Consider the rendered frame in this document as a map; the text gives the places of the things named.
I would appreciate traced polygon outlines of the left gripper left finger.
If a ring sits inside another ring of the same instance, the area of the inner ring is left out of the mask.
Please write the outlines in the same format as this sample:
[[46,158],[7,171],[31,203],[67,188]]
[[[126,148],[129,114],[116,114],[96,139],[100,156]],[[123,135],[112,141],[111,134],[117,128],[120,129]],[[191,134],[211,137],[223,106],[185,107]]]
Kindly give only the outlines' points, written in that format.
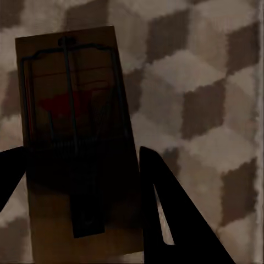
[[24,146],[0,152],[0,213],[27,169]]

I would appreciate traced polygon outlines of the mousetrap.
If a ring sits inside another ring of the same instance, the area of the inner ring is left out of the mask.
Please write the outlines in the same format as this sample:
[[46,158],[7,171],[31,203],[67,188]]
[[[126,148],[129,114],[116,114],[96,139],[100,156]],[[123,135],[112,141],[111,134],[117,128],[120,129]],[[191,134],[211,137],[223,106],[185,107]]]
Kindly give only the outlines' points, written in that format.
[[144,251],[114,26],[15,38],[34,264]]

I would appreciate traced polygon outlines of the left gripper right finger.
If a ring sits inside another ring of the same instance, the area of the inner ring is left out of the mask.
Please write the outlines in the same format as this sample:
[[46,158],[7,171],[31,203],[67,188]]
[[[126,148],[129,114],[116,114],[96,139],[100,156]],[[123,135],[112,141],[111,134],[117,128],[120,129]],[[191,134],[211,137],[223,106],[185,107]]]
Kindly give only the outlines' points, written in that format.
[[[155,185],[175,245],[163,241]],[[235,264],[161,156],[140,147],[145,264]]]

